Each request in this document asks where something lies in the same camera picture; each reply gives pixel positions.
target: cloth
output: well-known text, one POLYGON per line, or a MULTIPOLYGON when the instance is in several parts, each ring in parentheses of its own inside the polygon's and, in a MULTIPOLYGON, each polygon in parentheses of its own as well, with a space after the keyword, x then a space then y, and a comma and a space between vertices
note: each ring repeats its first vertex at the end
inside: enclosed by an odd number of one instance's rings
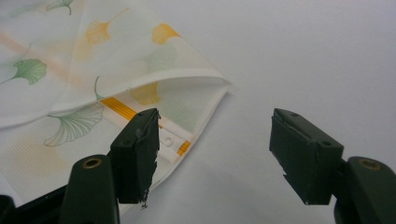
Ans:
POLYGON ((21 205, 65 185, 74 162, 107 154, 152 107, 162 117, 155 188, 229 85, 138 1, 2 1, 0 193, 21 205))

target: white table surface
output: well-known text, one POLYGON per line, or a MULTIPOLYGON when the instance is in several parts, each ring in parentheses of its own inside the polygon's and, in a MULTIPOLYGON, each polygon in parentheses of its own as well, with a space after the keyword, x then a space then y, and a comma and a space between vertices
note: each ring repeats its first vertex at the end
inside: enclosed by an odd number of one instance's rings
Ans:
POLYGON ((396 2, 144 0, 233 83, 175 172, 122 223, 334 223, 269 151, 275 107, 396 171, 396 2))

